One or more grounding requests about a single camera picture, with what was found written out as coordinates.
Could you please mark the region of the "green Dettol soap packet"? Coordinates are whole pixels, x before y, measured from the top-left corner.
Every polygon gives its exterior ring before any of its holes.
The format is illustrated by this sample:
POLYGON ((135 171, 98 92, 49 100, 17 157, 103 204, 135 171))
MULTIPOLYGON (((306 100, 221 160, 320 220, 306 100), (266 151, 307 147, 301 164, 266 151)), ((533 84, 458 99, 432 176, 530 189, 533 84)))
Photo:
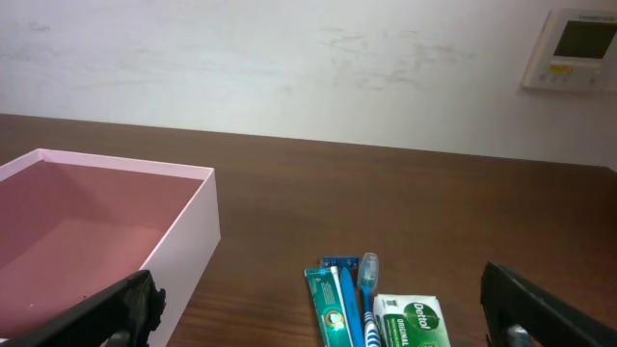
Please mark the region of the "green Dettol soap packet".
POLYGON ((385 347, 449 347, 436 296, 377 294, 373 314, 385 347))

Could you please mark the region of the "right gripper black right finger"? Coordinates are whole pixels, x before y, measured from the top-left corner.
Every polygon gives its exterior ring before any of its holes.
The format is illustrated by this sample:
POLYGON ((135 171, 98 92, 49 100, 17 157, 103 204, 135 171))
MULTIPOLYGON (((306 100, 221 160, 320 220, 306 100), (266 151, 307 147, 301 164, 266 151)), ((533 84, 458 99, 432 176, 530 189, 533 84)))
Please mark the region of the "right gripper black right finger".
POLYGON ((567 305, 511 269, 489 262, 480 289, 488 334, 497 346, 611 347, 616 331, 567 305))

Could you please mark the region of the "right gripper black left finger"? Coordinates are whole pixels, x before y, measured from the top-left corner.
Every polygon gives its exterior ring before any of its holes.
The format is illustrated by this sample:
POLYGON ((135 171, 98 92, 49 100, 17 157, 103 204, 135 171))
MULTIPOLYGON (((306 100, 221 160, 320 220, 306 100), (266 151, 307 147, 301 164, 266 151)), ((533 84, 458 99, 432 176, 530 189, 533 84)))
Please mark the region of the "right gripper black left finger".
POLYGON ((148 347, 167 293, 140 270, 63 311, 3 347, 148 347))

